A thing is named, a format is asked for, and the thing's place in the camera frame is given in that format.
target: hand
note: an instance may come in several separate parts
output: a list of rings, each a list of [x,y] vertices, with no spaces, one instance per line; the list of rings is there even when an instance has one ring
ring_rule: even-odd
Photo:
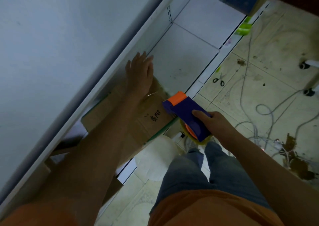
[[[239,132],[227,121],[227,119],[221,113],[208,113],[212,116],[211,118],[202,111],[192,111],[192,114],[205,124],[206,128],[219,140],[220,143],[223,144],[227,140],[232,139],[234,136],[239,134]]]
[[[125,67],[127,93],[141,100],[149,91],[153,81],[153,56],[146,58],[146,52],[137,53]]]

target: jeans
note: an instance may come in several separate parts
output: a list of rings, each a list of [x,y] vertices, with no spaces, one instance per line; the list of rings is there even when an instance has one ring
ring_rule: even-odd
[[[150,213],[169,195],[185,190],[207,189],[228,192],[271,209],[235,157],[226,155],[215,142],[206,145],[205,154],[211,171],[209,182],[201,171],[204,155],[198,149],[190,149],[187,154],[171,162]]]

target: cable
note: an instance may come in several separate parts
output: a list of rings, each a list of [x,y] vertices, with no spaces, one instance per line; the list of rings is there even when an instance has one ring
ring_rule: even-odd
[[[249,58],[250,58],[250,50],[251,50],[251,41],[252,41],[252,37],[253,37],[252,30],[253,30],[253,29],[251,29],[251,35],[250,35],[250,38],[249,38],[247,65],[246,65],[246,69],[245,69],[245,75],[244,75],[244,77],[243,77],[243,83],[242,83],[241,95],[240,95],[240,107],[241,107],[241,110],[244,112],[245,116],[248,118],[248,121],[244,121],[244,122],[238,123],[238,124],[235,126],[235,128],[237,128],[239,125],[241,125],[241,124],[243,124],[243,123],[250,123],[250,124],[252,124],[252,126],[253,126],[253,131],[254,131],[254,135],[253,135],[253,137],[250,137],[250,138],[248,138],[248,139],[250,139],[250,140],[253,139],[253,140],[254,140],[254,143],[257,144],[259,147],[261,147],[260,144],[259,144],[259,142],[260,142],[261,140],[264,141],[264,142],[265,142],[264,150],[266,150],[267,145],[268,145],[269,142],[272,142],[272,143],[275,144],[275,141],[272,140],[272,139],[270,139],[270,134],[271,134],[272,129],[273,129],[273,126],[274,126],[274,124],[275,124],[275,121],[274,121],[274,112],[275,112],[282,104],[284,104],[287,100],[289,100],[291,97],[293,97],[294,95],[300,93],[300,92],[303,91],[303,90],[299,90],[299,91],[294,92],[293,94],[291,94],[290,96],[288,96],[286,99],[284,99],[281,103],[279,103],[273,110],[271,110],[271,109],[270,109],[267,105],[265,105],[265,104],[258,104],[258,105],[255,107],[255,110],[256,110],[256,112],[257,112],[258,114],[260,114],[260,115],[271,115],[271,126],[270,126],[270,128],[269,128],[268,136],[267,136],[266,138],[265,138],[265,137],[260,137],[260,136],[258,135],[259,131],[258,131],[257,126],[253,123],[253,121],[251,120],[251,118],[249,117],[249,115],[245,112],[245,109],[244,109],[244,107],[243,107],[243,105],[242,105],[242,97],[243,97],[243,91],[244,91],[244,84],[245,84],[245,80],[246,80],[246,76],[247,76],[247,70],[248,70]],[[261,113],[260,111],[258,111],[258,108],[261,107],[261,106],[266,107],[269,112],[268,112],[268,113]],[[317,114],[316,116],[314,116],[312,119],[310,119],[310,120],[308,120],[308,121],[306,121],[306,122],[300,124],[300,125],[297,127],[297,129],[296,129],[295,139],[297,140],[297,136],[298,136],[299,129],[300,129],[302,126],[306,125],[307,123],[310,123],[311,121],[317,119],[318,117],[319,117],[319,112],[318,112],[318,114]],[[289,166],[289,165],[290,165],[289,153],[292,152],[293,149],[292,149],[291,151],[286,151],[283,146],[281,147],[280,150],[279,150],[278,148],[276,148],[275,146],[273,146],[273,147],[274,147],[276,150],[278,150],[278,152],[275,153],[275,154],[273,154],[273,155],[272,155],[272,158],[273,158],[274,156],[276,156],[276,155],[281,154],[281,153],[284,152],[285,155],[286,155],[286,158],[287,158],[287,165],[288,165],[288,167],[290,167],[290,166]],[[305,162],[312,163],[312,161],[307,160],[307,159],[304,159],[304,158],[302,158],[302,157],[300,157],[300,156],[298,156],[298,158],[301,159],[301,160],[303,160],[303,161],[305,161]]]

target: caster wheel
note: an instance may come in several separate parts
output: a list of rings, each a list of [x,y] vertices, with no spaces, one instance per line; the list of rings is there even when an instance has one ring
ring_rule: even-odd
[[[315,94],[315,92],[311,88],[309,88],[308,90],[304,90],[303,94],[312,97]]]
[[[306,64],[305,62],[302,62],[299,65],[299,68],[302,69],[302,70],[308,69],[309,67],[310,67],[310,65]]]

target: person's left hand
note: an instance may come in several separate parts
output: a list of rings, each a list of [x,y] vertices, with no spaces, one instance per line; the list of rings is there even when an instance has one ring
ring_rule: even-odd
[[[126,80],[128,95],[142,99],[148,92],[153,81],[153,56],[146,58],[146,52],[137,53],[132,62],[126,64]]]

